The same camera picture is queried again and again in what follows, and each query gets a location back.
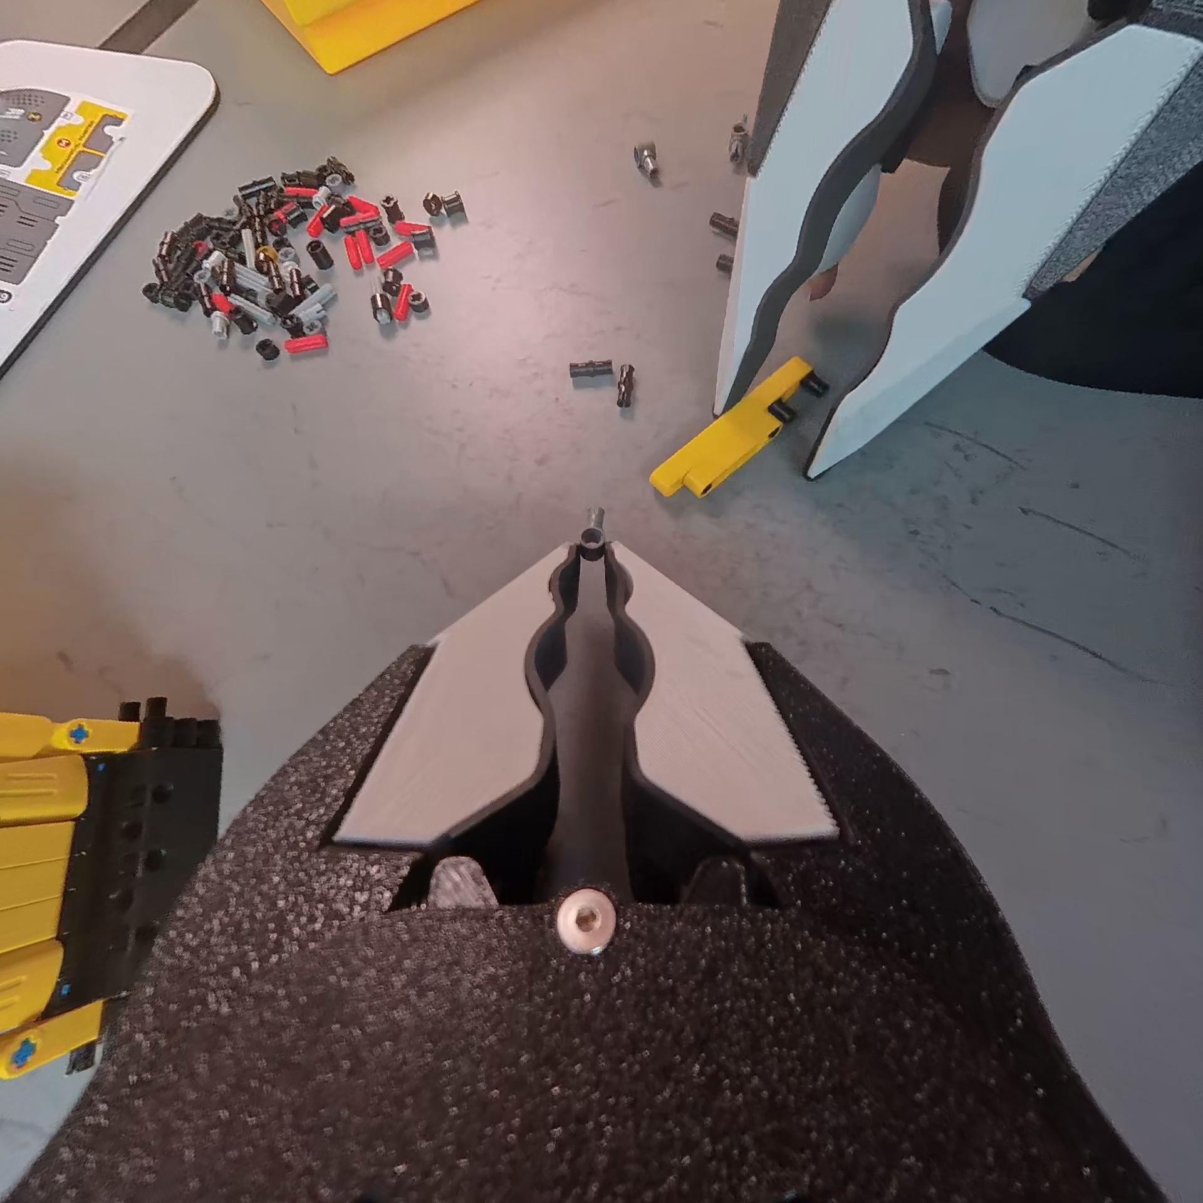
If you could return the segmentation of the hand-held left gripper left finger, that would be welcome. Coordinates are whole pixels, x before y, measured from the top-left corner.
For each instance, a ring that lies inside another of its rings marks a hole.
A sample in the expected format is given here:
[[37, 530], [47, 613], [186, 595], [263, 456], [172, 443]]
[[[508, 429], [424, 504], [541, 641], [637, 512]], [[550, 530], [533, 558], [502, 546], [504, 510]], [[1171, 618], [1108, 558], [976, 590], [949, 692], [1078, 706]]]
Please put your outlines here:
[[557, 818], [550, 684], [566, 668], [576, 543], [450, 625], [424, 653], [334, 818], [339, 848], [480, 863], [502, 904], [537, 895]]

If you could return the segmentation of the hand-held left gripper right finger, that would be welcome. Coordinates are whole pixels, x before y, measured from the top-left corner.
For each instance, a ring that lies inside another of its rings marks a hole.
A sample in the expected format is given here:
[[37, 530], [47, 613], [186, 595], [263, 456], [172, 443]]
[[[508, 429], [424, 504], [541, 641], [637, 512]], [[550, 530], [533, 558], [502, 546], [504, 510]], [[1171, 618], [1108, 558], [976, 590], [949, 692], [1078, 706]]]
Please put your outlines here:
[[624, 730], [624, 854], [637, 900], [681, 900], [704, 862], [839, 840], [744, 629], [630, 546], [608, 546]]

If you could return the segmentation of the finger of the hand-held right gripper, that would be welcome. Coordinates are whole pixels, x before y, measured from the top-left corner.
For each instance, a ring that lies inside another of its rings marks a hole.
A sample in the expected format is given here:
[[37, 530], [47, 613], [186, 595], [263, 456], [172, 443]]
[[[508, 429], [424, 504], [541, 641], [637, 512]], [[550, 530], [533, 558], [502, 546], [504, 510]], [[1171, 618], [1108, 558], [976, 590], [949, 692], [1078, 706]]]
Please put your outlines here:
[[1182, 31], [1121, 25], [1014, 80], [969, 157], [949, 244], [895, 305], [877, 363], [824, 419], [807, 480], [865, 449], [1031, 305], [1041, 263], [1182, 79]]
[[715, 414], [761, 372], [782, 308], [865, 229], [937, 69], [937, 5], [779, 5], [748, 147]]

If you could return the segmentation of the short yellow lego beam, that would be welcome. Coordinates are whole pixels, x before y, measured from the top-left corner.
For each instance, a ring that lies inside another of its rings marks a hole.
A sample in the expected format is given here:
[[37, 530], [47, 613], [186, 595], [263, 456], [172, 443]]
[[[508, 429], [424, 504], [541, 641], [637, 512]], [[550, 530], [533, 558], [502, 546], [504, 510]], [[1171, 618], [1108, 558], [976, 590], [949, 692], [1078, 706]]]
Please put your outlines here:
[[754, 411], [750, 419], [715, 419], [686, 443], [686, 478], [681, 486], [694, 496], [711, 496], [730, 472], [738, 472], [750, 456], [760, 456], [782, 422], [769, 411]]

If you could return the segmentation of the long yellow lego beam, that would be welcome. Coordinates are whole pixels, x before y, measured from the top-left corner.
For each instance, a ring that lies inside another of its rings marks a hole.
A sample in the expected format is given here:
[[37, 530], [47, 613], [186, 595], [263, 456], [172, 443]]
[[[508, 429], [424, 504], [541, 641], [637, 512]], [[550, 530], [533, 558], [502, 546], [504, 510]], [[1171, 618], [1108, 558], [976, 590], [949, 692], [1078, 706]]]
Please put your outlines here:
[[659, 496], [691, 488], [694, 496], [711, 496], [730, 472], [738, 472], [750, 456], [760, 456], [791, 419], [791, 397], [824, 378], [811, 363], [789, 357], [773, 376], [750, 388], [730, 411], [704, 422], [686, 449], [657, 464], [648, 478]]

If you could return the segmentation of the yellow black lego vehicle model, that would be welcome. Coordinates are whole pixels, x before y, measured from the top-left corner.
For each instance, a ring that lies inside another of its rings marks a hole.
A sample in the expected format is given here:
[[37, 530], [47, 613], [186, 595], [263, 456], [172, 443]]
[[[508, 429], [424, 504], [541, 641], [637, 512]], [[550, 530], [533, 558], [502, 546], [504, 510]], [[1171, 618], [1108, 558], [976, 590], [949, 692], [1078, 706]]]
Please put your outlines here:
[[221, 832], [218, 716], [0, 713], [0, 1078], [89, 1066]]

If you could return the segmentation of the pile of small lego pieces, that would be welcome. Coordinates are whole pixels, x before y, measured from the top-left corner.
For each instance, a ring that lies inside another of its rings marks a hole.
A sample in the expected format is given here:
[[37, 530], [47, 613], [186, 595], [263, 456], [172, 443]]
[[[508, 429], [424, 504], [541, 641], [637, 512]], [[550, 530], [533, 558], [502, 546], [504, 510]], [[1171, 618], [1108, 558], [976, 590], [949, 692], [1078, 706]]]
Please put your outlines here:
[[246, 343], [263, 363], [319, 357], [330, 316], [352, 308], [339, 285], [361, 285], [381, 340], [432, 312], [413, 263], [437, 262], [442, 229], [464, 224], [460, 190], [424, 190], [419, 216], [372, 195], [348, 157], [252, 174], [226, 211], [197, 211], [159, 235], [143, 305], [218, 343]]

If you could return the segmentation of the lego instruction booklet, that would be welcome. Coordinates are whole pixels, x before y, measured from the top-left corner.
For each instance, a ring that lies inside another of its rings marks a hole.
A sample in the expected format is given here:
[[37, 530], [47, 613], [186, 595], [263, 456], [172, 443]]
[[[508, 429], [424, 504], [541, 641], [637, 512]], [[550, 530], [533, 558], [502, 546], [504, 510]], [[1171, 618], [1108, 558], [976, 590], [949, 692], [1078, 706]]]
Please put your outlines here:
[[0, 43], [0, 372], [221, 101], [204, 65], [51, 39]]

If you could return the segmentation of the black quilted cushion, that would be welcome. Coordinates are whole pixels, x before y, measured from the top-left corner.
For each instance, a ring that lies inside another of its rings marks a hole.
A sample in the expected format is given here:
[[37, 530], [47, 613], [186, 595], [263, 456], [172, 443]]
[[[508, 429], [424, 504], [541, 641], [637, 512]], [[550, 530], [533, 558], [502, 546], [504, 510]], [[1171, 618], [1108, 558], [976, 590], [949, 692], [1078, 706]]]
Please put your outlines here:
[[1078, 280], [1054, 285], [991, 357], [1078, 388], [1203, 397], [1203, 167], [1107, 240]]

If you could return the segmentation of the yellow plastic bin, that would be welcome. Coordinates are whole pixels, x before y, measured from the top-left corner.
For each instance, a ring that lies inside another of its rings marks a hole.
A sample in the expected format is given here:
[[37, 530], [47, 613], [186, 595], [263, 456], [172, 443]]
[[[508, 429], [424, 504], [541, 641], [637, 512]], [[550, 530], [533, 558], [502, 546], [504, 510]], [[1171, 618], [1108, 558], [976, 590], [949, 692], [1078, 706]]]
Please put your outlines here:
[[341, 73], [475, 0], [266, 0], [266, 9], [327, 73]]

